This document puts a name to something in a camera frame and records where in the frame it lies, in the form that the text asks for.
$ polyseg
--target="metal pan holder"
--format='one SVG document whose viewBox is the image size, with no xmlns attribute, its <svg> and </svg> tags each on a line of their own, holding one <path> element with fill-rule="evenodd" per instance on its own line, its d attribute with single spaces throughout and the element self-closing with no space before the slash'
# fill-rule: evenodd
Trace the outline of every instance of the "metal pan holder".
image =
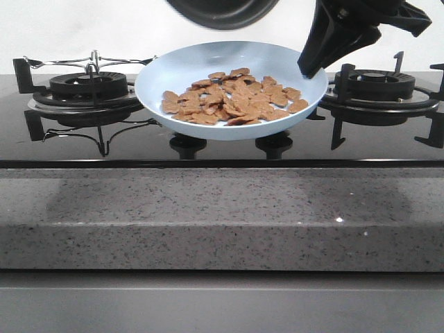
<svg viewBox="0 0 444 333">
<path fill-rule="evenodd" d="M 426 14 L 404 0 L 316 0 L 311 31 L 298 64 L 311 78 L 343 56 L 374 44 L 377 26 L 390 24 L 420 35 L 430 24 Z"/>
<path fill-rule="evenodd" d="M 430 69 L 437 69 L 444 71 L 444 64 L 430 65 Z M 437 99 L 438 101 L 444 101 L 444 72 L 443 72 L 443 79 L 441 80 L 441 86 L 439 87 L 439 91 L 430 93 L 430 98 Z"/>
<path fill-rule="evenodd" d="M 141 64 L 147 65 L 151 61 L 156 59 L 156 56 L 146 59 L 146 60 L 136 60 L 136 59 L 114 59 L 114 58 L 104 58 L 100 56 L 97 50 L 91 52 L 91 56 L 88 58 L 75 59 L 75 60 L 52 60 L 52 61 L 40 61 L 29 59 L 24 56 L 23 58 L 16 58 L 13 60 L 15 76 L 17 78 L 17 85 L 19 87 L 20 94 L 31 94 L 33 92 L 45 93 L 47 87 L 43 85 L 34 85 L 33 78 L 31 75 L 31 69 L 39 69 L 43 66 L 70 66 L 70 67 L 80 67 L 85 71 L 85 74 L 91 74 L 93 70 L 99 74 L 101 68 L 111 65 L 122 65 L 122 64 Z"/>
</svg>

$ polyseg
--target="stovetop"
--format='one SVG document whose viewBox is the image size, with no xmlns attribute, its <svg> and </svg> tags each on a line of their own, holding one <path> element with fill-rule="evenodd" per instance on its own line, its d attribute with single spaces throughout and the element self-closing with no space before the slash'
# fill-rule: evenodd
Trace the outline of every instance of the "stovetop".
<svg viewBox="0 0 444 333">
<path fill-rule="evenodd" d="M 412 75 L 417 85 L 439 90 L 439 72 Z M 48 85 L 50 77 L 35 75 L 34 82 Z M 443 102 L 437 111 L 382 123 L 318 107 L 283 133 L 220 142 L 174 133 L 143 108 L 109 121 L 60 124 L 27 106 L 30 95 L 19 94 L 13 76 L 0 76 L 0 88 L 3 168 L 444 166 Z"/>
</svg>

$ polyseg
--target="gas burner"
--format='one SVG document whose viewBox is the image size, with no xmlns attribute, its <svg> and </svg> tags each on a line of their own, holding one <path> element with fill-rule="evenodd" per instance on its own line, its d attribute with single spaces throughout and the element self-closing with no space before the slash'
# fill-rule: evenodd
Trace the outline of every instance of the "gas burner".
<svg viewBox="0 0 444 333">
<path fill-rule="evenodd" d="M 131 112 L 143 108 L 135 96 L 134 83 L 128 82 L 124 74 L 100 69 L 129 63 L 147 65 L 153 59 L 103 58 L 98 51 L 93 51 L 90 57 L 77 60 L 43 62 L 23 57 L 14 59 L 14 68 L 19 92 L 33 93 L 28 103 L 31 110 L 65 126 L 92 127 L 123 121 Z M 80 67 L 84 72 L 53 77 L 49 80 L 49 87 L 34 86 L 31 69 L 47 65 Z"/>
<path fill-rule="evenodd" d="M 108 71 L 91 76 L 84 73 L 56 76 L 49 80 L 49 87 L 52 101 L 61 101 L 64 104 L 80 102 L 93 106 L 94 97 L 100 104 L 100 101 L 122 97 L 128 93 L 126 76 Z"/>
<path fill-rule="evenodd" d="M 343 118 L 361 117 L 362 121 L 370 116 L 418 117 L 436 111 L 444 92 L 433 93 L 416 86 L 413 76 L 400 72 L 402 52 L 395 58 L 398 59 L 395 71 L 358 70 L 354 65 L 343 65 L 319 105 L 335 115 L 341 113 Z M 390 124 L 389 120 L 379 122 L 386 123 L 382 126 Z"/>
<path fill-rule="evenodd" d="M 393 101 L 410 99 L 415 88 L 415 78 L 394 71 L 353 69 L 348 77 L 350 98 L 365 101 Z M 334 77 L 333 92 L 338 94 L 341 72 Z"/>
</svg>

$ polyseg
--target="countertop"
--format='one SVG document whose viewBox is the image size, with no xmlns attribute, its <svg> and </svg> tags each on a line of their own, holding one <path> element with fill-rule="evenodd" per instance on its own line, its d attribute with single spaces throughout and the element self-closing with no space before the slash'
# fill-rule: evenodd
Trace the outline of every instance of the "countertop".
<svg viewBox="0 0 444 333">
<path fill-rule="evenodd" d="M 0 169 L 0 268 L 444 271 L 444 170 Z"/>
</svg>

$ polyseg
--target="countertop surface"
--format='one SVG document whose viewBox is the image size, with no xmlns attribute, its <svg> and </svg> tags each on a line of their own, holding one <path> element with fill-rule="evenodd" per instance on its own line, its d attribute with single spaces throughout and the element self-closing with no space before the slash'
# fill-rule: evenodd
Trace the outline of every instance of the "countertop surface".
<svg viewBox="0 0 444 333">
<path fill-rule="evenodd" d="M 444 271 L 444 171 L 0 169 L 0 268 Z"/>
</svg>

